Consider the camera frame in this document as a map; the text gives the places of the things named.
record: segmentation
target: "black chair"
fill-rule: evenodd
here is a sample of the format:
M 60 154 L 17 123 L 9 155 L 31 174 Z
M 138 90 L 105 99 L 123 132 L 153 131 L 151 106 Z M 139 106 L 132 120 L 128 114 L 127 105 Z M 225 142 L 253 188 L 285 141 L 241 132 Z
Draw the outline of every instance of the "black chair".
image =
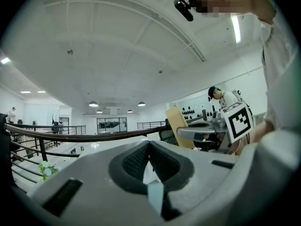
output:
M 165 126 L 164 129 L 161 129 L 159 131 L 159 137 L 161 141 L 167 142 L 172 145 L 179 145 L 170 125 Z

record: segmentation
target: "white ceiling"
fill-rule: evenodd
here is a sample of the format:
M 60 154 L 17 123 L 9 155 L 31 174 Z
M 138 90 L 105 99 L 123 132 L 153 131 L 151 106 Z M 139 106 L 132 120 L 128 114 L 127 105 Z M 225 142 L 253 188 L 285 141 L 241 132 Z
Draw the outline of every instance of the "white ceiling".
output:
M 0 60 L 6 58 L 5 54 L 0 50 Z M 28 78 L 26 78 L 20 71 L 18 71 L 11 62 L 6 64 L 0 63 L 0 86 L 9 90 L 16 96 L 26 98 L 45 98 L 49 97 L 46 93 L 38 93 L 43 90 L 36 86 Z M 31 91 L 31 94 L 22 94 L 21 91 Z
M 95 113 L 88 106 L 95 100 L 98 109 L 120 106 L 120 114 L 138 113 L 144 108 L 137 104 L 160 93 L 165 79 L 238 47 L 230 18 L 194 14 L 187 22 L 173 1 L 31 0 L 1 47 L 28 79 L 66 105 Z M 253 16 L 239 22 L 239 47 L 258 40 Z M 3 78 L 13 70 L 2 68 L 0 82 L 17 92 L 24 82 Z

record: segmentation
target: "man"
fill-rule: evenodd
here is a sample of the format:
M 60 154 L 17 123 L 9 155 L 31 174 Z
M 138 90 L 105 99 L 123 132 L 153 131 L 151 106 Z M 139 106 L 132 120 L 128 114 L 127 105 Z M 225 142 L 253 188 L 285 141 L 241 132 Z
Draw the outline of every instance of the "man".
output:
M 218 16 L 220 13 L 226 16 L 251 13 L 258 18 L 261 22 L 261 60 L 268 89 L 285 72 L 288 62 L 299 48 L 280 9 L 270 0 L 189 0 L 189 2 L 197 12 L 209 17 Z M 264 135 L 280 127 L 281 124 L 268 102 L 264 121 L 250 133 L 248 142 L 245 139 L 241 140 L 239 151 L 246 144 L 259 142 Z
M 9 123 L 15 123 L 15 120 L 16 120 L 16 114 L 15 114 L 15 108 L 13 107 L 11 111 L 8 112 L 8 118 L 7 118 L 7 121 Z
M 210 99 L 220 100 L 222 108 L 233 105 L 238 101 L 237 97 L 229 91 L 221 91 L 219 88 L 212 86 L 208 90 L 208 96 Z
M 63 124 L 63 119 L 62 118 L 60 118 L 60 120 L 59 120 L 59 126 L 63 126 L 64 124 Z M 63 133 L 63 128 L 62 127 L 60 127 L 60 134 L 62 134 Z

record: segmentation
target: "black slot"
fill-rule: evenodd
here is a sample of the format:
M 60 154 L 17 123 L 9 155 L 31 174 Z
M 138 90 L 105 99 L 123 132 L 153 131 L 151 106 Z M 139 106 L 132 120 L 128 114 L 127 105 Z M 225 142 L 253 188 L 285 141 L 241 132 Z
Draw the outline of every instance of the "black slot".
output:
M 232 169 L 234 167 L 234 163 L 219 160 L 213 160 L 211 164 L 228 169 Z
M 44 205 L 43 208 L 59 217 L 83 183 L 70 178 Z

